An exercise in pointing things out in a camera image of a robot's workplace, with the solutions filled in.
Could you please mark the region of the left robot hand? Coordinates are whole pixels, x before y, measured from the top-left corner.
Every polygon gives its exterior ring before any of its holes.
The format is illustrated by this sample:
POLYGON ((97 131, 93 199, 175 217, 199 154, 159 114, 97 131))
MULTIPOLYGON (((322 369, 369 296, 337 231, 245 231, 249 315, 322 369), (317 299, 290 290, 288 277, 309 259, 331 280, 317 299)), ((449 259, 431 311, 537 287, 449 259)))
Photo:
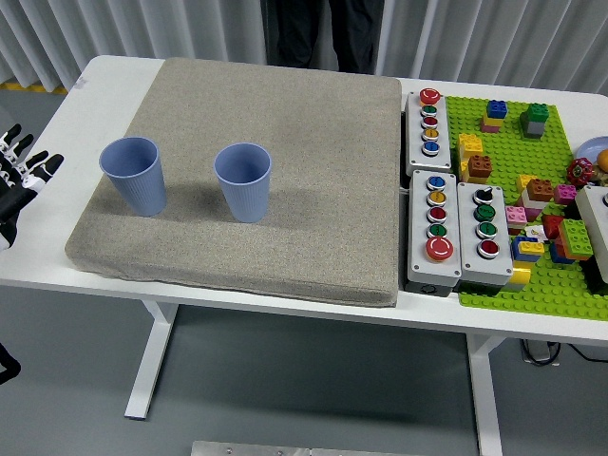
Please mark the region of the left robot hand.
POLYGON ((27 134, 13 143, 22 131, 16 123, 1 135, 1 250, 10 248, 17 237, 17 220, 54 177, 64 161, 61 154, 50 156, 46 150, 27 157, 33 142, 27 134))

